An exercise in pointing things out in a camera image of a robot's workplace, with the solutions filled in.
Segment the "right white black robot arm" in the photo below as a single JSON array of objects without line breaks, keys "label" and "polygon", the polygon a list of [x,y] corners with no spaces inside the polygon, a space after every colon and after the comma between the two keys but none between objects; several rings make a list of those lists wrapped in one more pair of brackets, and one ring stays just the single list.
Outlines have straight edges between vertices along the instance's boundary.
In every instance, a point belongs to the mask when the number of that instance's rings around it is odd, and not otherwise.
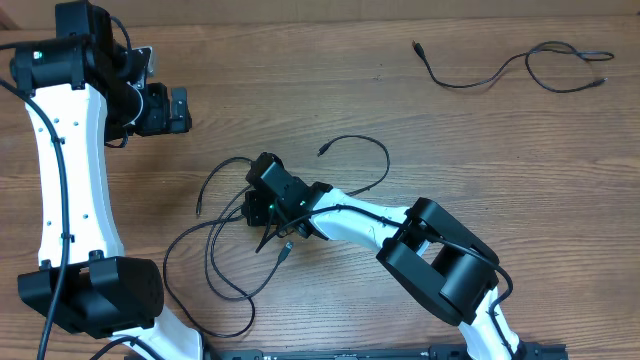
[{"label": "right white black robot arm", "polygon": [[500,309],[508,295],[498,282],[508,275],[498,256],[437,202],[385,207],[306,185],[272,153],[252,161],[246,180],[253,189],[244,211],[249,225],[265,227],[263,244],[295,232],[368,248],[416,302],[460,330],[471,358],[522,358]]}]

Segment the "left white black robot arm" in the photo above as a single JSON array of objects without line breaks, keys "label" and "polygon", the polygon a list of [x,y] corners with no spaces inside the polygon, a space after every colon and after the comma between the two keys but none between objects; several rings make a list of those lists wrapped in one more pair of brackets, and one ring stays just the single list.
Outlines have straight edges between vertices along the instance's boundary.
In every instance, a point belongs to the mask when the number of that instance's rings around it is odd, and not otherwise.
[{"label": "left white black robot arm", "polygon": [[118,43],[105,9],[59,3],[55,20],[54,38],[14,45],[6,83],[35,132],[42,193],[38,270],[18,277],[19,296],[44,336],[59,327],[144,359],[205,359],[203,336],[165,305],[156,263],[126,255],[105,160],[133,135],[187,132],[187,92],[153,81],[153,50]]}]

